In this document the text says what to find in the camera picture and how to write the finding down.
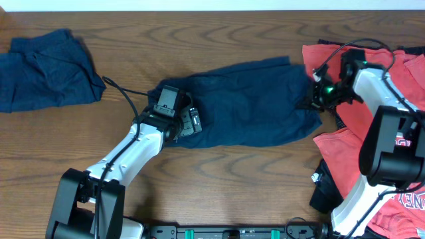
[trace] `robotic arm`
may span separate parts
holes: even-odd
[[[106,157],[84,172],[69,169],[63,174],[46,238],[94,237],[94,214],[78,208],[77,202],[96,202],[106,163],[135,137],[137,127],[140,127],[137,139],[116,159],[105,176],[97,213],[100,213],[100,238],[141,238],[143,225],[123,218],[126,187],[165,143],[202,130],[191,95],[170,86],[164,86],[158,103],[144,109],[140,125],[133,121],[129,133]]]
[[[425,131],[418,121],[424,112],[404,100],[382,65],[366,61],[364,50],[351,49],[342,55],[340,82],[332,83],[326,71],[327,65],[314,72],[315,82],[303,106],[323,111],[357,100],[374,115],[359,155],[361,175],[331,214],[334,231],[356,237],[363,235],[370,219],[391,198],[385,195],[367,212],[379,195],[425,180]],[[411,140],[411,146],[394,145],[397,135]]]

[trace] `white wall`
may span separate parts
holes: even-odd
[[[425,0],[0,0],[0,6],[6,11],[424,10]]]

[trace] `wooden table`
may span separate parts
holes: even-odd
[[[425,44],[420,11],[121,12],[0,14],[0,52],[13,37],[72,29],[99,75],[146,91],[166,77],[289,55],[318,39],[372,37]],[[139,109],[147,101],[132,96]],[[85,170],[128,132],[132,111],[108,88],[101,102],[0,114],[0,238],[42,238],[60,176]],[[125,213],[179,224],[284,224],[324,220],[309,206],[321,155],[311,138],[335,130],[329,114],[310,137],[280,147],[164,149],[135,178]]]

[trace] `red cloth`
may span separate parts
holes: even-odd
[[[337,45],[314,45],[303,47],[304,63],[307,73],[312,76],[313,69],[338,48]],[[339,81],[341,54],[344,48],[332,58],[328,65],[328,74]],[[388,66],[391,55],[386,50],[366,51],[369,62],[378,62]],[[396,63],[390,70],[394,85],[409,101],[425,109],[425,57],[412,56],[403,51],[395,51]],[[366,105],[358,102],[353,105],[341,104],[337,112],[347,128],[335,133],[326,133],[313,140],[325,159],[339,192],[345,198],[353,188],[359,171],[359,152],[367,130],[372,122],[372,114]],[[396,139],[400,145],[409,145],[403,139]],[[388,238],[418,237],[418,229],[425,230],[425,187],[415,193],[395,195],[372,218],[368,226],[375,232]]]

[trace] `dark blue cloth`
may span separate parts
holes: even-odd
[[[0,112],[88,104],[102,97],[105,84],[70,31],[13,39],[0,54]]]
[[[149,92],[149,102],[164,85],[193,96],[203,130],[168,147],[268,147],[302,139],[321,125],[316,112],[296,109],[309,83],[304,66],[277,57],[163,80]]]

